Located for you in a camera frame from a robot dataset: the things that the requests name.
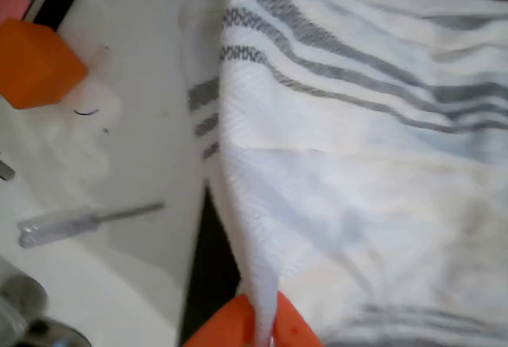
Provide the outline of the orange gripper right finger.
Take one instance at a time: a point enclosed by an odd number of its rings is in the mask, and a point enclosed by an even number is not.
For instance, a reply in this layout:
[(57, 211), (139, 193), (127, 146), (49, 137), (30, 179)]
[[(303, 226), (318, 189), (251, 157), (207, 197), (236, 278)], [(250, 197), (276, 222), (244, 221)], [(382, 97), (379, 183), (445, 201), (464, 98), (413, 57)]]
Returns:
[(275, 347), (323, 347), (318, 336), (281, 292), (277, 295), (277, 310), (272, 330)]

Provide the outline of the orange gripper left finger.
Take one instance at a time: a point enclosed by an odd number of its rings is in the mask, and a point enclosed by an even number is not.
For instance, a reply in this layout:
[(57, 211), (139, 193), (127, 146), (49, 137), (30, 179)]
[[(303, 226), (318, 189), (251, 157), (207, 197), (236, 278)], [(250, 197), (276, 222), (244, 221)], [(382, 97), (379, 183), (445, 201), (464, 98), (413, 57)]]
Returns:
[(185, 347), (242, 347), (254, 341), (255, 311), (245, 294), (238, 295), (218, 310)]

